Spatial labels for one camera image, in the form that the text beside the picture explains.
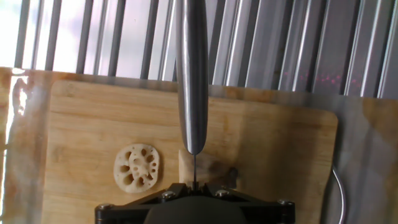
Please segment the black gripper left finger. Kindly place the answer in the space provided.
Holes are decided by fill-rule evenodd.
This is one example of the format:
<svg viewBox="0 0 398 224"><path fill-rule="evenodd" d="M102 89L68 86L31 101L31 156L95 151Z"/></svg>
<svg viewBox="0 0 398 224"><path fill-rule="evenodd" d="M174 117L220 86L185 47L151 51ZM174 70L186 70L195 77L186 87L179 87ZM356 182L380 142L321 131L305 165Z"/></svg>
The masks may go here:
<svg viewBox="0 0 398 224"><path fill-rule="evenodd" d="M186 184L172 184L167 189L125 205L102 203L95 208L95 224L144 223L156 205L191 196L192 193L192 188Z"/></svg>

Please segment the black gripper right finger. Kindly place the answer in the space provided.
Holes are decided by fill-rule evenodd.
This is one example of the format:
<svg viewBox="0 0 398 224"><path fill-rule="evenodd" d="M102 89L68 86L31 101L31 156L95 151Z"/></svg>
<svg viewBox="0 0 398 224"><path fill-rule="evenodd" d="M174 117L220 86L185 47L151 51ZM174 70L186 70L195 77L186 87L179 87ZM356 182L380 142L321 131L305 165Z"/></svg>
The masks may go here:
<svg viewBox="0 0 398 224"><path fill-rule="evenodd" d="M217 184L197 187L197 195L209 197L226 205L218 205L216 212L227 216L239 215L238 223L295 223L295 204L289 200L266 202Z"/></svg>

